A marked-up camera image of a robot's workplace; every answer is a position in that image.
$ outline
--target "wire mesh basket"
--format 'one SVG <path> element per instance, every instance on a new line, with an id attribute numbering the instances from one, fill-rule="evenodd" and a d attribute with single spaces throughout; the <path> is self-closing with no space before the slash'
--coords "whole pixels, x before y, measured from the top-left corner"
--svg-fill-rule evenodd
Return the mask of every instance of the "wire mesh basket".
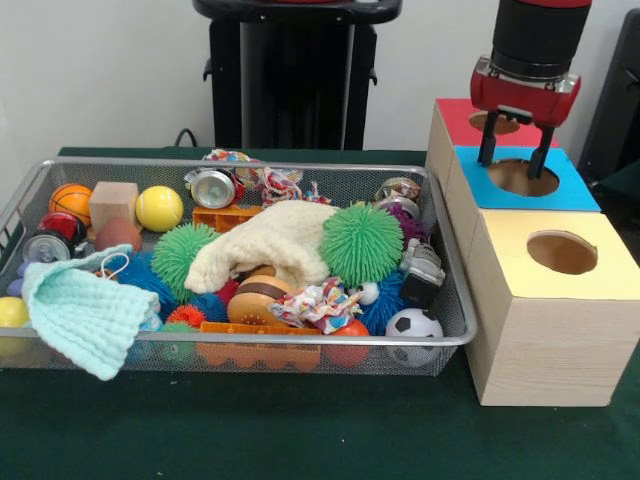
<path id="1" fill-rule="evenodd" d="M 229 163 L 207 162 L 229 168 Z M 194 202 L 183 178 L 202 162 L 148 159 L 57 157 L 34 167 L 0 216 L 0 289 L 17 278 L 22 246 L 47 212 L 54 190 L 65 183 L 89 188 L 98 181 L 135 182 L 140 191 L 153 185 L 176 190 L 185 205 L 184 221 Z M 129 350 L 124 369 L 190 372 L 304 372 L 361 375 L 436 376 L 460 345 L 476 333 L 476 316 L 460 254 L 437 181 L 424 169 L 404 166 L 307 165 L 269 163 L 302 173 L 307 191 L 318 182 L 322 195 L 348 207 L 370 200 L 382 183 L 406 176 L 422 186 L 421 223 L 431 233 L 447 276 L 429 310 L 443 328 L 443 338 L 345 337 L 303 335 L 243 335 L 221 333 L 140 333 Z M 257 191 L 248 191 L 246 204 L 261 204 Z M 144 250 L 153 249 L 158 235 L 144 233 Z M 76 368 L 50 349 L 31 328 L 0 328 L 0 368 Z"/>

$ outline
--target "red box top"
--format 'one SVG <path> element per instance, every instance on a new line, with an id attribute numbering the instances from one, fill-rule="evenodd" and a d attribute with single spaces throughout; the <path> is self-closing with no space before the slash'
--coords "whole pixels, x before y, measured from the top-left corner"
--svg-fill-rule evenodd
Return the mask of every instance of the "red box top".
<path id="1" fill-rule="evenodd" d="M 442 114 L 444 123 L 447 126 L 449 136 L 456 147 L 478 147 L 482 143 L 482 130 L 472 126 L 470 118 L 474 114 L 476 125 L 480 128 L 484 125 L 482 110 L 478 110 L 471 104 L 468 98 L 438 98 L 436 99 L 438 109 Z M 534 125 L 517 125 L 505 122 L 505 130 L 512 133 L 497 134 L 496 146 L 498 147 L 537 147 L 540 143 L 540 130 Z M 555 141 L 553 147 L 559 146 Z"/>

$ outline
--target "mint green cloth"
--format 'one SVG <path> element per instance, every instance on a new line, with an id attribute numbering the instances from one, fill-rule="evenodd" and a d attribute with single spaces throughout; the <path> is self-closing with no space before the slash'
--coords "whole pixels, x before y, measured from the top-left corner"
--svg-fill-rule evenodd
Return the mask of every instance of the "mint green cloth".
<path id="1" fill-rule="evenodd" d="M 119 245 L 75 260 L 27 268 L 22 298 L 47 345 L 100 380 L 116 376 L 140 324 L 159 310 L 158 294 L 97 277 L 102 261 L 129 253 Z"/>

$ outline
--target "green table surface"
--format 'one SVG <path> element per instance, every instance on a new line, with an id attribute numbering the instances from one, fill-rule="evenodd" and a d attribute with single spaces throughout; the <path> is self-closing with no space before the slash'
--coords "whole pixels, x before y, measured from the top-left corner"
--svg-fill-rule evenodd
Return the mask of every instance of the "green table surface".
<path id="1" fill-rule="evenodd" d="M 61 153 L 200 158 L 202 150 Z M 424 152 L 261 157 L 419 165 Z M 121 372 L 104 383 L 80 371 L 5 369 L 0 475 L 638 479 L 639 378 L 636 352 L 608 408 L 483 408 L 462 350 L 437 378 Z"/>

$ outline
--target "yellow tennis ball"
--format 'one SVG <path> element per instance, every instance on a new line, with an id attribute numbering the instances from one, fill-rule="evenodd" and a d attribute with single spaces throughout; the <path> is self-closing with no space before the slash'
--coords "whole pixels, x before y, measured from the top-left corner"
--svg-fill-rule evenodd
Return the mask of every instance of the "yellow tennis ball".
<path id="1" fill-rule="evenodd" d="M 27 305 L 21 298 L 0 298 L 0 327 L 20 328 L 29 321 Z M 30 345 L 28 338 L 0 339 L 0 356 L 10 357 L 25 351 Z"/>
<path id="2" fill-rule="evenodd" d="M 175 190 L 149 187 L 136 200 L 136 216 L 140 224 L 152 232 L 166 232 L 182 221 L 184 205 Z"/>
<path id="3" fill-rule="evenodd" d="M 20 328 L 28 321 L 27 305 L 21 298 L 0 298 L 0 327 Z"/>

